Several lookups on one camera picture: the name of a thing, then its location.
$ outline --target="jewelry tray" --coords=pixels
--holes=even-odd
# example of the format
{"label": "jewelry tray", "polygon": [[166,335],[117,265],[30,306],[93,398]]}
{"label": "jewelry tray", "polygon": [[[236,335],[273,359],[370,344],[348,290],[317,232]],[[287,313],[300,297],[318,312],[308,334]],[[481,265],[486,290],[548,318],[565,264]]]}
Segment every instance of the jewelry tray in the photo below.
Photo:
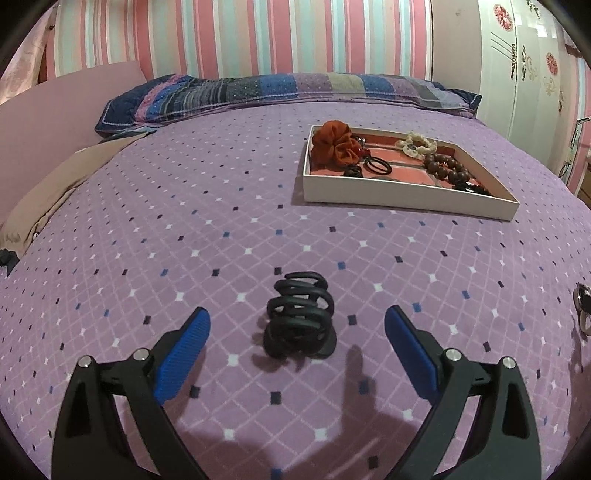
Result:
{"label": "jewelry tray", "polygon": [[387,157],[384,160],[393,166],[395,172],[398,168],[406,170],[399,171],[402,174],[399,174],[399,180],[384,179],[373,174],[371,178],[362,179],[343,177],[340,170],[310,171],[312,136],[320,127],[321,125],[312,125],[308,135],[303,170],[304,200],[307,202],[432,210],[505,221],[513,220],[519,208],[519,201],[478,160],[457,145],[435,138],[429,140],[437,142],[437,152],[452,155],[491,196],[452,190],[449,184],[445,185],[447,182],[439,182],[427,175],[422,161],[406,156],[402,160],[404,154],[395,151],[394,144],[405,139],[407,134],[386,130],[351,127],[354,135],[366,138],[373,155]]}

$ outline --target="wardrobe door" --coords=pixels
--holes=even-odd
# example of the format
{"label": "wardrobe door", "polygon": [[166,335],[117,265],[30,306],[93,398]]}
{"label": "wardrobe door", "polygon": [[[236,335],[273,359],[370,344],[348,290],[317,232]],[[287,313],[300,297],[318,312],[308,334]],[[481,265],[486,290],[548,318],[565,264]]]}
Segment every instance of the wardrobe door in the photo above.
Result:
{"label": "wardrobe door", "polygon": [[535,117],[533,144],[528,152],[548,166],[560,116],[559,46],[554,17],[541,5],[531,12],[537,21],[540,51],[540,92]]}
{"label": "wardrobe door", "polygon": [[515,21],[509,0],[480,0],[482,102],[478,119],[508,138],[518,78]]}
{"label": "wardrobe door", "polygon": [[530,12],[526,0],[513,0],[513,9],[519,48],[519,68],[517,95],[509,140],[516,147],[531,153],[536,141],[534,127],[541,90],[538,19]]}

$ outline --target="wardrobe handle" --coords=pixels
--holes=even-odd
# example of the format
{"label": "wardrobe handle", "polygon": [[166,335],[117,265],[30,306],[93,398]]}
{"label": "wardrobe handle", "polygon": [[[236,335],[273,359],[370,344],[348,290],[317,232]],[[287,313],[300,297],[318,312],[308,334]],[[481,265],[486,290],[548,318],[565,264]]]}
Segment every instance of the wardrobe handle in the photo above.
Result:
{"label": "wardrobe handle", "polygon": [[515,77],[515,67],[517,67],[517,46],[511,45],[511,80]]}
{"label": "wardrobe handle", "polygon": [[527,52],[525,51],[525,45],[523,45],[523,51],[521,52],[521,61],[522,61],[522,65],[521,65],[521,81],[524,82],[525,81],[525,74],[527,73],[527,67],[525,66],[525,64],[527,63]]}

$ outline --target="patterned bed sheet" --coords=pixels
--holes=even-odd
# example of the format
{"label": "patterned bed sheet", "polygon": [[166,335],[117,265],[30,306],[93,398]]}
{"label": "patterned bed sheet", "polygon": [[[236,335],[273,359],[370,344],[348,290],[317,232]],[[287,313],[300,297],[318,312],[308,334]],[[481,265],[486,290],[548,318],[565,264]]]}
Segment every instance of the patterned bed sheet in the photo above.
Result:
{"label": "patterned bed sheet", "polygon": [[[306,204],[307,133],[335,118],[460,145],[519,198],[515,220]],[[212,335],[165,408],[211,478],[381,479],[429,408],[384,335],[398,303],[472,360],[514,356],[548,475],[590,413],[591,356],[571,299],[591,276],[590,233],[591,212],[558,178],[471,119],[311,102],[178,122],[99,170],[0,280],[0,411],[48,475],[76,359],[151,347],[201,305]],[[278,364],[260,346],[265,304],[298,270],[327,278],[339,343],[325,361]],[[469,403],[443,466],[473,412]]]}

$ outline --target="pink striped wall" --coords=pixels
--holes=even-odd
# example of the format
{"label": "pink striped wall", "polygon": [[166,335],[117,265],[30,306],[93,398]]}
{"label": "pink striped wall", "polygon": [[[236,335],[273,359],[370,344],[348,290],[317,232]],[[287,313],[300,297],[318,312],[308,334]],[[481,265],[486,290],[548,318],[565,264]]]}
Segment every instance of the pink striped wall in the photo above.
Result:
{"label": "pink striped wall", "polygon": [[430,0],[60,3],[48,78],[136,59],[149,79],[169,73],[431,76]]}

